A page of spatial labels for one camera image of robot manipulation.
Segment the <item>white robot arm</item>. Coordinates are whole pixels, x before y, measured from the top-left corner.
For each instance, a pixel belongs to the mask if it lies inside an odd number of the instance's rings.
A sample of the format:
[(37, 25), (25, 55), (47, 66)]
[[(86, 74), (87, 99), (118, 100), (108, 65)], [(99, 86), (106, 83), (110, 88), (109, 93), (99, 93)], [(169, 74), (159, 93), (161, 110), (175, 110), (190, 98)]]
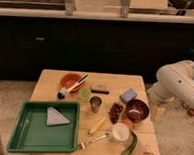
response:
[(148, 89), (151, 108), (178, 98), (194, 109), (194, 62), (183, 60), (158, 68), (156, 82)]

